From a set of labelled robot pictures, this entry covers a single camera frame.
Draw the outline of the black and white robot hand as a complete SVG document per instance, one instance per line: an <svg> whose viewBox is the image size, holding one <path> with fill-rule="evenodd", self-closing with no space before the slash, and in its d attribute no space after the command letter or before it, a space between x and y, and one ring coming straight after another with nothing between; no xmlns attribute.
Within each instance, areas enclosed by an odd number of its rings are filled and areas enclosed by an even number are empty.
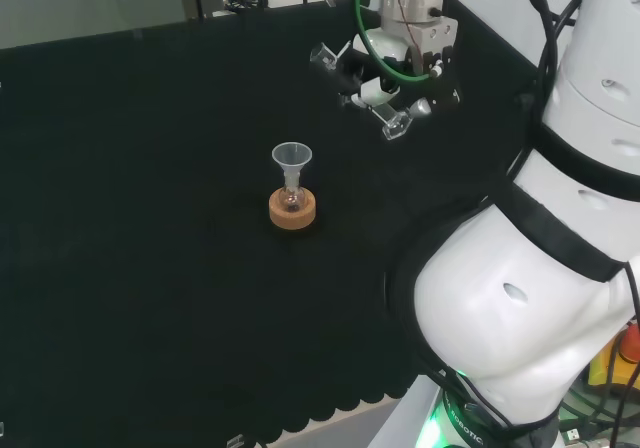
<svg viewBox="0 0 640 448"><path fill-rule="evenodd" d="M335 62L339 94L363 109L407 110L424 99L434 113L460 103L454 46L458 22L439 17L408 24L384 19L379 28L355 35Z"/></svg>

